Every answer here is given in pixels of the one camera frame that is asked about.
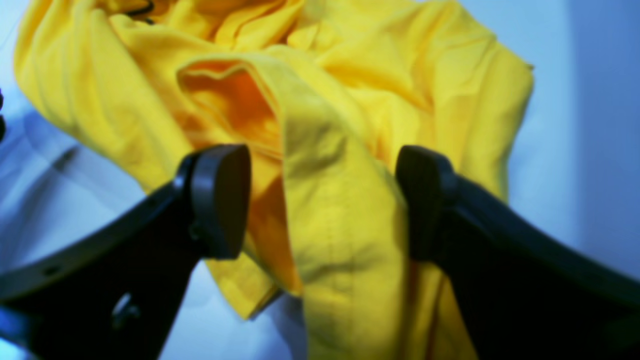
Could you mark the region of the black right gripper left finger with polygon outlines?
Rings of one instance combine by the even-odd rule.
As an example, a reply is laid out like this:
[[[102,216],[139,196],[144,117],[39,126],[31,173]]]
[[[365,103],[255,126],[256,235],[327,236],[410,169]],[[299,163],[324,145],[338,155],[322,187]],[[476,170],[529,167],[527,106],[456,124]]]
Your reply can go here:
[[[1,339],[37,360],[157,360],[201,259],[240,255],[244,144],[183,158],[174,179],[99,231],[1,272]]]

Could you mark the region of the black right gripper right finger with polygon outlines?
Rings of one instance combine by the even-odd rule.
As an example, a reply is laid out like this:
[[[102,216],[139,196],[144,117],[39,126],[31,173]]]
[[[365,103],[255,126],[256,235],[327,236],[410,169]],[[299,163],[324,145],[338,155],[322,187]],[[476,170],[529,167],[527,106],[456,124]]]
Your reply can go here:
[[[450,279],[480,360],[637,360],[640,287],[561,244],[445,155],[398,153],[413,260]]]

